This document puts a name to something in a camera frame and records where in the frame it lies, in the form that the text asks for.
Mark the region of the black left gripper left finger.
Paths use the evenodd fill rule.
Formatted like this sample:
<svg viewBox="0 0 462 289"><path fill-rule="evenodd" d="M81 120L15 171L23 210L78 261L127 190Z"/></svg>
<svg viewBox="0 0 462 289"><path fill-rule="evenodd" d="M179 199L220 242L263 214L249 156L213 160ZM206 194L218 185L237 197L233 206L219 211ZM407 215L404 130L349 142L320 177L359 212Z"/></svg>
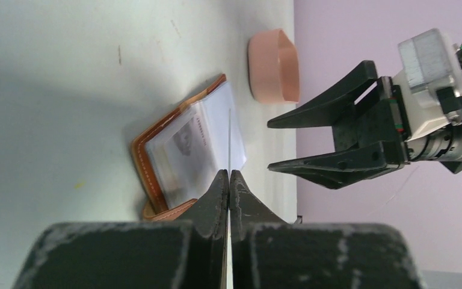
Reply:
<svg viewBox="0 0 462 289"><path fill-rule="evenodd" d="M171 221L71 222L47 227L14 288L223 288L229 177Z"/></svg>

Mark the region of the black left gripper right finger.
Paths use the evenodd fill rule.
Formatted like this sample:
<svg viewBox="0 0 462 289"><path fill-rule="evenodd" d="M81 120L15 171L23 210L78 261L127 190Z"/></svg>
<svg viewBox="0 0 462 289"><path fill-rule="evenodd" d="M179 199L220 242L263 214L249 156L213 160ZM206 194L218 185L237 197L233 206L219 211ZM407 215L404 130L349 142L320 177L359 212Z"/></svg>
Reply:
<svg viewBox="0 0 462 289"><path fill-rule="evenodd" d="M423 288L401 233L379 223L282 220L234 170L229 183L235 288Z"/></svg>

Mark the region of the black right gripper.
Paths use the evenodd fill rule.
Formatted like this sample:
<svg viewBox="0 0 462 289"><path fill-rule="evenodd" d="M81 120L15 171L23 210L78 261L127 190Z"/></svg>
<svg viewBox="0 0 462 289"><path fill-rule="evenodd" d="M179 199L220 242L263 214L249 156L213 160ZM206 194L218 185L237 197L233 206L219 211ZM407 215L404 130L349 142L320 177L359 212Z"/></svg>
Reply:
<svg viewBox="0 0 462 289"><path fill-rule="evenodd" d="M391 77L378 78L375 63L361 61L320 95L267 121L267 127L275 129L332 126L336 152L271 163L268 170L338 190L403 168L408 163L408 128L400 97Z"/></svg>

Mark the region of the pink plastic tray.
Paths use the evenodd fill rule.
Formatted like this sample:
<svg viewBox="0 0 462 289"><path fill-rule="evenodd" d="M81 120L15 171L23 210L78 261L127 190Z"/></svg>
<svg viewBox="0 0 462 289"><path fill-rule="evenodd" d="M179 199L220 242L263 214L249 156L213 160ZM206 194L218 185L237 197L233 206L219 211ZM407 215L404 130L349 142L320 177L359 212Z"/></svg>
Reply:
<svg viewBox="0 0 462 289"><path fill-rule="evenodd" d="M250 89L256 101L261 104L300 101L298 51L283 29L255 34L247 52Z"/></svg>

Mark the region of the brown leather card holder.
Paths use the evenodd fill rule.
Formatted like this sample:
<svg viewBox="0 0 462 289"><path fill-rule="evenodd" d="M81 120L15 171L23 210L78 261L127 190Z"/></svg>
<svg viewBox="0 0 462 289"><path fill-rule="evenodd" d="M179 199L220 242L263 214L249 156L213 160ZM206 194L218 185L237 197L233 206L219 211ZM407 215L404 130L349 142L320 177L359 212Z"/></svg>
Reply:
<svg viewBox="0 0 462 289"><path fill-rule="evenodd" d="M228 109L232 115L232 170L247 161L235 98L225 74L181 102L131 142L131 155L147 196L142 218L174 220L227 170Z"/></svg>

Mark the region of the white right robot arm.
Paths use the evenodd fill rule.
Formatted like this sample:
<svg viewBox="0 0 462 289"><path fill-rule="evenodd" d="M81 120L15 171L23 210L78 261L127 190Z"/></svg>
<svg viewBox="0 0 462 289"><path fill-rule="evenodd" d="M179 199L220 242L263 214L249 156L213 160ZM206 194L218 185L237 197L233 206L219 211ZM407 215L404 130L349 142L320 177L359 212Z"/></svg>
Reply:
<svg viewBox="0 0 462 289"><path fill-rule="evenodd" d="M418 161L462 171L462 44L436 28L398 45L402 70L378 76L361 61L269 128L332 128L334 151L272 163L270 171L337 190Z"/></svg>

